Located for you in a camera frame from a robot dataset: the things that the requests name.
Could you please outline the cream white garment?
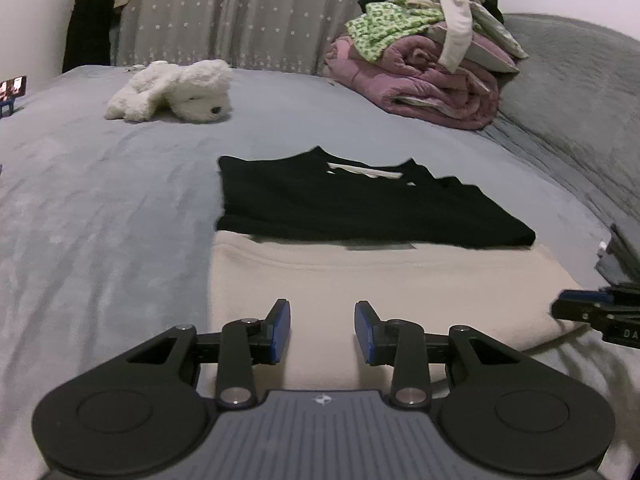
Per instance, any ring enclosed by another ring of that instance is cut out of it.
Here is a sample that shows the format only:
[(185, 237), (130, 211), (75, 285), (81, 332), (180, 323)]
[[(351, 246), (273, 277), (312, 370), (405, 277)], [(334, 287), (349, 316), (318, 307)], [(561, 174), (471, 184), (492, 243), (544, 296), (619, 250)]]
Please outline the cream white garment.
[(433, 0), (442, 8), (446, 23), (446, 36), (439, 64), (454, 73), (463, 61), (473, 37), (471, 0)]

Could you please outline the grey bed sheet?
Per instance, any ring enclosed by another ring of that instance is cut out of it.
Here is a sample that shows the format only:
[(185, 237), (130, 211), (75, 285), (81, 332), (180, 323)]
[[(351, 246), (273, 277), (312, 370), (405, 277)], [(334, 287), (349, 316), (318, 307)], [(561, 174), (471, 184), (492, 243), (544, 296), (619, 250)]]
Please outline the grey bed sheet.
[(1, 123), (3, 478), (42, 475), (30, 419), (49, 390), (171, 326), (208, 326), (222, 155), (318, 146), (370, 165), (410, 158), (478, 185), (582, 286), (603, 282), (596, 250), (615, 208), (570, 161), (576, 113), (536, 112), (525, 79), (480, 133), (387, 114), (319, 77), (251, 70), (234, 76), (228, 122), (107, 120), (127, 79), (123, 68), (72, 70)]

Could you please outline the white plush dog toy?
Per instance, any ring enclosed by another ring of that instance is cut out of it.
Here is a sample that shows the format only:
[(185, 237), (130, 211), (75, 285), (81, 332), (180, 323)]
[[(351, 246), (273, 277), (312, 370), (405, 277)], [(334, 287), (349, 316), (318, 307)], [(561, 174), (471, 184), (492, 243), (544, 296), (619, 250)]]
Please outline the white plush dog toy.
[(209, 124), (231, 113), (232, 69), (223, 60), (191, 65), (155, 61), (138, 70), (108, 101), (105, 118), (148, 122), (167, 110), (183, 122)]

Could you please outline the grey quilted blanket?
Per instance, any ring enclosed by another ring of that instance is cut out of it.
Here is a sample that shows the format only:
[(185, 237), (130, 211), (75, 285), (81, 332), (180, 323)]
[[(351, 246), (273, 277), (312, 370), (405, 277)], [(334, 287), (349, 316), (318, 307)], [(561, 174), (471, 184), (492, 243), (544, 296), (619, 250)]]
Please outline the grey quilted blanket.
[(571, 192), (600, 221), (639, 223), (639, 43), (589, 22), (512, 13), (527, 52), (482, 136)]

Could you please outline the black and cream sweater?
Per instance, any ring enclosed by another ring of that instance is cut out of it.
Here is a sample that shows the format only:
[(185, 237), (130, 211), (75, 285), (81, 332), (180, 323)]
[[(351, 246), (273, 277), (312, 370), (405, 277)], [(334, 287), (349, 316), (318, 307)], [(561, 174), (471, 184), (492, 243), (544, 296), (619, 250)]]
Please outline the black and cream sweater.
[(369, 366), (354, 329), (357, 302), (381, 318), (404, 318), (433, 333), (466, 324), (528, 350), (570, 332), (550, 315), (574, 278), (547, 247), (472, 250), (413, 243), (361, 245), (260, 240), (220, 226), (213, 239), (209, 325), (259, 318), (291, 305), (291, 335), (280, 364), (261, 370), (259, 388), (385, 389), (392, 371)]

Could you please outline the green patterned cloth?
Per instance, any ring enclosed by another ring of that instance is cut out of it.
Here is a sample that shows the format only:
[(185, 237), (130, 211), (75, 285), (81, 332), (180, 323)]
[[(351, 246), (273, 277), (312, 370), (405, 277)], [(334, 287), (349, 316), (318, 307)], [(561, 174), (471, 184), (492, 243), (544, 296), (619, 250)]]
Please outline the green patterned cloth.
[(439, 3), (432, 0), (387, 0), (372, 2), (346, 23), (347, 35), (359, 55), (375, 63), (395, 41), (420, 35), (445, 19)]

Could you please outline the black hanging garment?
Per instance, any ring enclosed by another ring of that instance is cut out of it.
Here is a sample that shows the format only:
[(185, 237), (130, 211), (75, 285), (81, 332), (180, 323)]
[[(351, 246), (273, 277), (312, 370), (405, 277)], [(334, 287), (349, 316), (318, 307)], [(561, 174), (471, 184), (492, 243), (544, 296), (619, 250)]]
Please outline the black hanging garment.
[(85, 65), (111, 65), (115, 0), (75, 0), (66, 32), (62, 73)]

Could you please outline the pink folded quilt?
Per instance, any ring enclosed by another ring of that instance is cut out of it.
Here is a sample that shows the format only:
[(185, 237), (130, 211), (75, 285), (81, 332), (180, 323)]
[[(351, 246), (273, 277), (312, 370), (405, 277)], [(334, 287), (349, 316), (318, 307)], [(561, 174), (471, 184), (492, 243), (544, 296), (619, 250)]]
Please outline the pink folded quilt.
[(430, 38), (407, 36), (371, 63), (352, 38), (341, 36), (324, 58), (326, 76), (390, 114), (455, 129), (484, 128), (498, 110), (496, 77), (468, 60), (450, 72), (438, 62), (441, 50)]

